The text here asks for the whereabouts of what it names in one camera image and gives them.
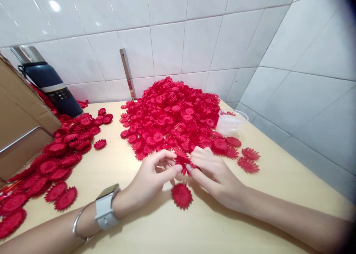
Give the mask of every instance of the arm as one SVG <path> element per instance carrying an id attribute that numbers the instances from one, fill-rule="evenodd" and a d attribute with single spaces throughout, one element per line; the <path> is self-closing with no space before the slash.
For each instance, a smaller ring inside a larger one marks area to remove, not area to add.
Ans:
<path id="1" fill-rule="evenodd" d="M 209 148 L 196 147 L 191 161 L 212 175 L 208 178 L 187 165 L 192 177 L 224 206 L 267 222 L 323 253 L 342 246 L 352 224 L 343 219 L 299 206 L 243 185 Z"/>
<path id="2" fill-rule="evenodd" d="M 146 204 L 163 184 L 174 179 L 182 170 L 175 165 L 176 155 L 162 150 L 146 157 L 130 185 L 119 192 L 113 199 L 112 208 L 117 219 Z M 63 214 L 36 226 L 27 232 L 0 245 L 0 253 L 70 253 L 83 243 L 83 240 L 72 234 L 74 220 L 80 209 Z M 82 213 L 77 224 L 77 234 L 82 238 L 90 237 L 100 231 L 94 217 L 95 204 L 88 206 Z"/>

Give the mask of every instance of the clear plastic container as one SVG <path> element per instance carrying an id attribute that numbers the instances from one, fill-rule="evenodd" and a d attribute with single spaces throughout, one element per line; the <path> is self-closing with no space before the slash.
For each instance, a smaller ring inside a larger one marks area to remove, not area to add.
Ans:
<path id="1" fill-rule="evenodd" d="M 227 115 L 226 112 L 230 111 L 236 116 Z M 219 120 L 216 125 L 216 131 L 224 137 L 234 136 L 238 127 L 248 121 L 248 115 L 238 110 L 220 110 Z"/>

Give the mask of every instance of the thermos bottle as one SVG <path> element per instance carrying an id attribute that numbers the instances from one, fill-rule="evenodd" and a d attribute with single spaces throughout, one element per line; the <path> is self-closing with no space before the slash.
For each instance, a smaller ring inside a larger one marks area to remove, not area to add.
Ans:
<path id="1" fill-rule="evenodd" d="M 19 70 L 45 93 L 59 113 L 70 117 L 79 116 L 83 109 L 68 90 L 55 69 L 50 66 L 33 46 L 21 45 L 10 48 L 22 65 Z"/>

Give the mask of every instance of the cardboard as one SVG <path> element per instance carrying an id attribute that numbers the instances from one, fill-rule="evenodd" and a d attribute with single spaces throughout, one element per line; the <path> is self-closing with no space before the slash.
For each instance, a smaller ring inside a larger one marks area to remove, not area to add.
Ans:
<path id="1" fill-rule="evenodd" d="M 0 101 L 0 178 L 7 180 L 53 140 L 51 135 L 60 122 L 1 53 Z M 36 127 L 43 129 L 35 129 L 3 150 Z"/>

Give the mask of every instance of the fingernail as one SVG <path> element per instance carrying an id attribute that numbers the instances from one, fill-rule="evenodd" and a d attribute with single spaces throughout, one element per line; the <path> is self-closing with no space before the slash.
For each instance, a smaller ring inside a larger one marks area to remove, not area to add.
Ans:
<path id="1" fill-rule="evenodd" d="M 192 169 L 193 169 L 190 164 L 185 164 L 185 167 L 187 168 L 187 170 L 188 170 L 189 172 L 191 172 Z"/>
<path id="2" fill-rule="evenodd" d="M 181 172 L 183 169 L 182 165 L 180 165 L 180 164 L 174 165 L 174 167 L 177 170 L 177 172 Z"/>

